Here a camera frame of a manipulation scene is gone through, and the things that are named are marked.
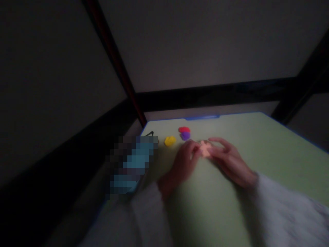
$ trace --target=wall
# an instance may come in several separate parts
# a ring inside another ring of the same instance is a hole
[[[79,1],[1,8],[0,185],[126,98]]]
[[[288,128],[329,152],[329,93],[313,94]]]
[[[326,1],[99,1],[136,92],[294,77]]]

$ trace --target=yellow object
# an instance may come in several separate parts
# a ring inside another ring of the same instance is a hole
[[[166,139],[164,140],[164,144],[166,146],[171,146],[172,144],[174,144],[176,142],[176,138],[173,136],[170,137],[166,137]]]

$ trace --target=hand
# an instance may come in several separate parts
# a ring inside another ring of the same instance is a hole
[[[166,200],[178,185],[192,175],[201,156],[199,147],[200,144],[193,140],[188,140],[180,147],[171,170],[158,180],[163,200]]]
[[[243,188],[253,187],[258,176],[242,159],[237,148],[223,138],[212,137],[209,141],[219,142],[224,147],[213,146],[208,151],[223,172],[236,184]]]

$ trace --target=fuzzy white sweater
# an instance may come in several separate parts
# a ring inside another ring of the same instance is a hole
[[[329,209],[259,174],[248,192],[266,246],[329,246]],[[173,246],[156,183],[98,218],[80,246]]]

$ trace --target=clay piece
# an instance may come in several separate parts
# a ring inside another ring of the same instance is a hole
[[[173,136],[170,136],[170,137],[166,137],[165,140],[164,140],[164,144],[166,146],[171,146],[172,144],[174,144],[176,142],[176,138],[173,137]]]
[[[210,157],[211,155],[207,149],[212,147],[211,143],[209,142],[205,143],[204,141],[201,141],[200,144],[201,144],[200,150],[202,151],[202,157],[203,158]]]
[[[178,131],[180,133],[183,133],[183,132],[191,132],[190,128],[189,127],[179,127],[178,128]]]
[[[184,131],[181,133],[181,137],[182,137],[183,141],[187,141],[191,137],[191,134],[190,134],[190,132]]]

